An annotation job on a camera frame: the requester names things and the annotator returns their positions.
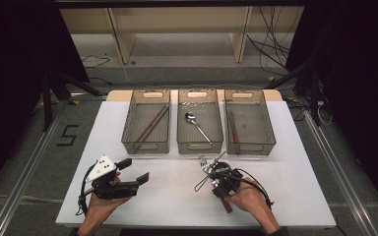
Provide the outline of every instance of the spoon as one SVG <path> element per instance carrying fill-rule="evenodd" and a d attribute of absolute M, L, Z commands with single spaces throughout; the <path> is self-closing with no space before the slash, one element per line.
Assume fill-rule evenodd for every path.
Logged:
<path fill-rule="evenodd" d="M 195 117 L 195 115 L 192 114 L 192 113 L 190 113 L 190 112 L 188 112 L 188 113 L 185 114 L 185 117 L 186 117 L 186 121 L 189 122 L 189 123 L 191 123 L 191 124 L 193 124 L 193 125 L 195 125 L 196 128 L 198 128 L 199 132 L 201 132 L 201 134 L 205 137 L 205 139 L 207 139 L 207 141 L 211 143 L 210 138 L 208 138 L 208 136 L 201 130 L 201 127 L 199 127 L 199 125 L 196 124 L 196 121 L 195 121 L 196 117 Z"/>

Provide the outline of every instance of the person's right hand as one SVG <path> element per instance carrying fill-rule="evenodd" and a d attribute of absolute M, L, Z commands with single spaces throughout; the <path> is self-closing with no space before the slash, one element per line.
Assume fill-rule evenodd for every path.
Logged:
<path fill-rule="evenodd" d="M 257 182 L 248 177 L 244 178 L 244 180 L 258 186 Z M 224 199 L 228 203 L 233 203 L 240 209 L 250 212 L 267 234 L 271 234 L 281 228 L 267 206 L 264 196 L 253 186 L 241 182 L 237 193 L 225 196 Z"/>

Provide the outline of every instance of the white table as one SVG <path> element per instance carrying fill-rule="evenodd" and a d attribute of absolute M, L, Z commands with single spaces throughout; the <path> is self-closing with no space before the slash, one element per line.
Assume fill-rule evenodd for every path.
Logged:
<path fill-rule="evenodd" d="M 138 195 L 118 208 L 107 225 L 139 228 L 252 228 L 258 223 L 247 212 L 233 207 L 226 213 L 207 182 L 199 191 L 194 187 L 204 177 L 198 155 L 181 155 L 176 143 L 177 103 L 172 102 L 170 152 L 168 154 L 129 155 L 121 143 L 129 102 L 105 101 L 73 177 L 56 223 L 78 226 L 84 216 L 76 216 L 78 196 L 86 171 L 104 153 L 114 162 L 127 157 L 133 164 L 121 171 L 122 181 L 133 181 L 150 172 L 148 183 Z M 273 213 L 281 226 L 331 228 L 336 225 L 315 177 L 293 120 L 283 101 L 268 101 L 277 139 L 269 156 L 225 155 L 221 161 L 256 177 L 274 201 Z M 221 117 L 223 106 L 220 105 Z M 211 161 L 218 155 L 208 155 Z"/>

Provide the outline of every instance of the floor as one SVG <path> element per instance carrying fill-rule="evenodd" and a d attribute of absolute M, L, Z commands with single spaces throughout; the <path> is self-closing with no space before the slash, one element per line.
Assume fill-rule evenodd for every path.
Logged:
<path fill-rule="evenodd" d="M 110 35 L 72 36 L 87 67 L 90 85 L 101 91 L 147 87 L 259 89 L 268 85 L 270 78 L 278 78 L 278 74 L 285 73 L 274 61 L 260 56 L 251 42 L 246 44 L 243 62 L 235 63 L 229 37 L 223 33 L 138 35 L 132 56 L 125 66 L 118 62 Z M 285 47 L 289 47 L 292 36 L 286 36 L 283 41 Z M 263 40 L 265 36 L 256 33 L 251 37 Z M 267 52 L 277 58 L 271 48 Z M 279 88 L 283 97 L 294 97 L 291 91 L 294 82 L 292 80 Z M 21 190 L 20 198 L 9 214 L 8 224 L 3 227 L 4 235 L 68 235 L 70 232 L 69 228 L 54 221 L 105 97 L 88 95 L 73 86 L 69 86 L 69 90 L 73 94 L 69 101 L 58 101 L 53 97 L 57 119 L 49 132 L 42 132 L 43 107 L 41 103 L 36 106 L 13 157 L 0 172 L 0 212 L 5 203 Z M 296 101 L 304 103 L 307 98 L 297 97 Z M 289 228 L 290 234 L 378 235 L 378 193 L 355 160 L 335 117 L 330 125 L 323 124 L 314 129 L 306 107 L 293 102 L 287 104 L 292 107 L 292 119 L 339 225 L 327 230 Z M 321 109 L 321 116 L 322 121 L 329 124 L 330 110 Z M 76 136 L 71 146 L 64 146 L 71 142 L 66 134 Z M 344 170 L 358 202 L 369 215 L 374 233 L 365 233 L 361 220 L 355 217 L 355 207 L 344 194 L 347 187 L 345 189 L 344 183 L 336 177 L 336 169 L 333 169 L 327 153 L 316 139 L 318 136 L 327 139 L 323 145 L 331 148 L 328 155 Z M 43 148 L 37 149 L 40 144 L 44 144 Z M 119 228 L 101 227 L 96 235 L 118 235 L 120 231 Z M 211 235 L 218 235 L 218 232 L 211 232 Z"/>

